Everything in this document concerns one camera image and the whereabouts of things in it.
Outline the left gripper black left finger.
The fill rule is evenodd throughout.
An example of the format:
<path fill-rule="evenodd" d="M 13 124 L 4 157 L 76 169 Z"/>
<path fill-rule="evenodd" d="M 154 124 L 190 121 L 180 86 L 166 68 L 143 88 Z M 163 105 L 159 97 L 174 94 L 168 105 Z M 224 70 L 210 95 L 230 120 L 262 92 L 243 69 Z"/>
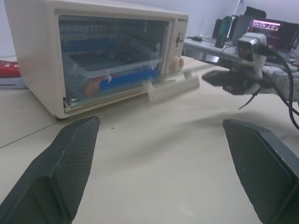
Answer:
<path fill-rule="evenodd" d="M 72 224 L 91 172 L 99 127 L 94 116 L 62 128 L 0 204 L 0 224 Z"/>

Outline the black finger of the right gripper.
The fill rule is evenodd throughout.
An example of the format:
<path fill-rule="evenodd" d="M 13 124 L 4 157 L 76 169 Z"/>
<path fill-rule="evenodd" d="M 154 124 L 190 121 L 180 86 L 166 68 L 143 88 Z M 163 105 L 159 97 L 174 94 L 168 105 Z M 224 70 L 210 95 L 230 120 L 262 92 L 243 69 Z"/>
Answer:
<path fill-rule="evenodd" d="M 205 74 L 201 78 L 212 86 L 223 86 L 226 82 L 226 77 L 221 74 Z"/>
<path fill-rule="evenodd" d="M 230 70 L 211 70 L 205 74 L 205 76 L 227 76 L 230 75 Z"/>

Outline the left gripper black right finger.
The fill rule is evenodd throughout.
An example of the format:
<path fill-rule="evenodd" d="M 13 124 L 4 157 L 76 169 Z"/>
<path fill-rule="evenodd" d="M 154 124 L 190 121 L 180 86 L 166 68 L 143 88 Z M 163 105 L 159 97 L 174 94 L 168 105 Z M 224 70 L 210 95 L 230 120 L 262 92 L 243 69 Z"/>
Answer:
<path fill-rule="evenodd" d="M 299 224 L 299 157 L 271 130 L 224 119 L 234 167 L 263 224 Z"/>

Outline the glass toaster oven door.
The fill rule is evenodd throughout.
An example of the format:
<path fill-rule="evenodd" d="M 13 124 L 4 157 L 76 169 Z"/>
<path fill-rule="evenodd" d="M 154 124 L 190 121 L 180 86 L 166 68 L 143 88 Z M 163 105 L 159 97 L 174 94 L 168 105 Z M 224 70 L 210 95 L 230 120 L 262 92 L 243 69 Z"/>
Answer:
<path fill-rule="evenodd" d="M 199 79 L 183 69 L 171 73 L 170 60 L 182 58 L 184 38 L 188 23 L 186 15 L 175 14 L 172 18 L 152 16 L 59 16 L 60 42 L 116 38 L 129 35 L 142 41 L 161 42 L 161 63 L 156 78 L 140 81 L 137 84 L 117 89 L 107 94 L 100 91 L 100 82 L 91 80 L 85 89 L 86 98 L 63 99 L 65 113 L 89 106 L 103 106 L 138 95 L 147 94 L 152 103 L 167 100 L 199 88 Z"/>

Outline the red and white oven knob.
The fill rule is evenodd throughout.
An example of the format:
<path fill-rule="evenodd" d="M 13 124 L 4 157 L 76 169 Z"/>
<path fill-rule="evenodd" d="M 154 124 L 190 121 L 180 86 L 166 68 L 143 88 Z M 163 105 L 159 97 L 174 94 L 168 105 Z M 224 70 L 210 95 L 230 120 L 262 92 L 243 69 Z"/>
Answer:
<path fill-rule="evenodd" d="M 184 66 L 184 59 L 179 56 L 175 56 L 170 60 L 169 69 L 171 73 L 180 72 L 183 66 Z"/>

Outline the clear food container blue lid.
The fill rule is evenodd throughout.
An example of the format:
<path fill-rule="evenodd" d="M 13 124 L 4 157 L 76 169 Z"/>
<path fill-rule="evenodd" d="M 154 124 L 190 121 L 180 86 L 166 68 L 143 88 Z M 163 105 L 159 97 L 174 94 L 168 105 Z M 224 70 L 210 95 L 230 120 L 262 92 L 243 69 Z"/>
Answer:
<path fill-rule="evenodd" d="M 98 80 L 100 91 L 107 94 L 159 75 L 160 41 L 121 35 L 62 42 L 61 47 L 65 92 L 71 99 L 86 98 L 91 80 Z"/>

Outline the cream toaster oven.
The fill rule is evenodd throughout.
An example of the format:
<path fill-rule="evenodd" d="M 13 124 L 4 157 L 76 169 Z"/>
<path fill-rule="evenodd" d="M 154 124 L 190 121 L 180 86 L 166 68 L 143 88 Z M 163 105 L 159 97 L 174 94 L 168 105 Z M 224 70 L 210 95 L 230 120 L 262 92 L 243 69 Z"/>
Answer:
<path fill-rule="evenodd" d="M 59 16 L 172 18 L 175 14 L 186 15 L 114 0 L 4 0 L 4 4 L 21 77 L 44 107 L 58 119 L 100 107 L 93 105 L 70 113 L 64 111 Z"/>

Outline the white background desk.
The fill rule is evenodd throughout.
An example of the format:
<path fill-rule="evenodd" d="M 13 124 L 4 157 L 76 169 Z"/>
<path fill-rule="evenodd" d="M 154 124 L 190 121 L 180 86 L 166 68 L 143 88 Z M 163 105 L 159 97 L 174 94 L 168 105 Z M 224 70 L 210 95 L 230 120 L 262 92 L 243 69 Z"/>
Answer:
<path fill-rule="evenodd" d="M 242 62 L 235 45 L 228 42 L 223 48 L 217 48 L 215 42 L 207 38 L 200 42 L 185 38 L 183 52 L 185 56 L 224 68 L 231 68 Z"/>

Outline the black bottle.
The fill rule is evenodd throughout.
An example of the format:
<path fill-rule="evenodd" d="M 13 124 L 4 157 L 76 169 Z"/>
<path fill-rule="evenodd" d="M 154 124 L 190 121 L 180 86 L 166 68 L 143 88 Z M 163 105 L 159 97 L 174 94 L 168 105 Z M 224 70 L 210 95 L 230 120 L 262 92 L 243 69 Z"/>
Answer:
<path fill-rule="evenodd" d="M 217 19 L 215 22 L 212 37 L 215 39 L 215 47 L 223 48 L 224 46 L 224 36 L 226 31 L 226 23 L 222 19 Z"/>

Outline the teal water bottle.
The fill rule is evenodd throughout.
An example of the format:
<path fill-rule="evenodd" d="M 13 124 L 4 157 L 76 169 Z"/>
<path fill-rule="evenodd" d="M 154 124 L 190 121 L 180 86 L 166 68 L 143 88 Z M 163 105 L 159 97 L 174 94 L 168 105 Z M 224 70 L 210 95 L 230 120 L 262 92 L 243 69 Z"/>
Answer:
<path fill-rule="evenodd" d="M 232 23 L 232 17 L 231 16 L 226 16 L 223 18 L 221 26 L 220 26 L 220 30 L 219 30 L 219 37 L 221 39 L 226 38 L 230 27 L 231 27 L 231 23 Z"/>

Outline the grey box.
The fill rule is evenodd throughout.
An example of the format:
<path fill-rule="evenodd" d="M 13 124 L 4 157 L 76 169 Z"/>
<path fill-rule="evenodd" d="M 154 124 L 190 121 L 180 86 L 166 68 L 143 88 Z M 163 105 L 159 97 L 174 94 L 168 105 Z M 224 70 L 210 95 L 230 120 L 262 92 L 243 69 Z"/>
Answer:
<path fill-rule="evenodd" d="M 236 45 L 237 40 L 240 39 L 247 32 L 251 20 L 252 18 L 250 16 L 246 16 L 246 15 L 239 16 L 231 39 L 233 45 Z"/>

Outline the computer monitor with pink screen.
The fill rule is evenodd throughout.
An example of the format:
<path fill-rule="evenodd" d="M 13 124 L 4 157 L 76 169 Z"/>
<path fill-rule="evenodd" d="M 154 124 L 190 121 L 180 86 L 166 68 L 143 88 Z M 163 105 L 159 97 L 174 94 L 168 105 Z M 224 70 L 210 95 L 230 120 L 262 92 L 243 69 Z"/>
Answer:
<path fill-rule="evenodd" d="M 252 19 L 247 32 L 264 34 L 270 48 L 291 51 L 299 35 L 299 24 L 271 19 Z"/>

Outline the red and white box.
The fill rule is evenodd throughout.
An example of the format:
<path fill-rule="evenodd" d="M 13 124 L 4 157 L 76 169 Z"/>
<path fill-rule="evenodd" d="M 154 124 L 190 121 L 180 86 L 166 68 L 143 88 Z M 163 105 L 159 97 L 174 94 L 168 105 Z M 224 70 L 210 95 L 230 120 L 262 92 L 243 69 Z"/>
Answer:
<path fill-rule="evenodd" d="M 0 60 L 0 89 L 26 89 L 16 61 Z"/>

